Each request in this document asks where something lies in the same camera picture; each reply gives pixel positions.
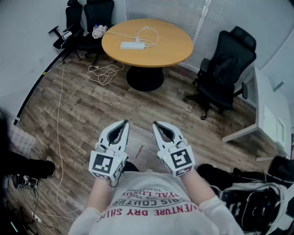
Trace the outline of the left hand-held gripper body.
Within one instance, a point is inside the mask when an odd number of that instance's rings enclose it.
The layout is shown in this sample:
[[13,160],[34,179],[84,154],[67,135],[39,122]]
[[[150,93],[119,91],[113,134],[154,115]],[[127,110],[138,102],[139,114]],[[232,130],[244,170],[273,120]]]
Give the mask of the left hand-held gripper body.
[[90,155],[89,172],[103,180],[118,180],[128,158],[125,152],[126,145],[127,142],[116,145],[98,143],[96,150]]

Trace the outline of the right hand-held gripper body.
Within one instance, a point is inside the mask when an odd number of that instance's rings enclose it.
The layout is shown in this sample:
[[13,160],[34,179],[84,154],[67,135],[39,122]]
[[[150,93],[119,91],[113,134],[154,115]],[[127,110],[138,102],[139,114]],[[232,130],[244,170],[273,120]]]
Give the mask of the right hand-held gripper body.
[[192,171],[195,159],[192,147],[185,142],[178,142],[166,150],[160,150],[158,157],[173,177],[179,177]]

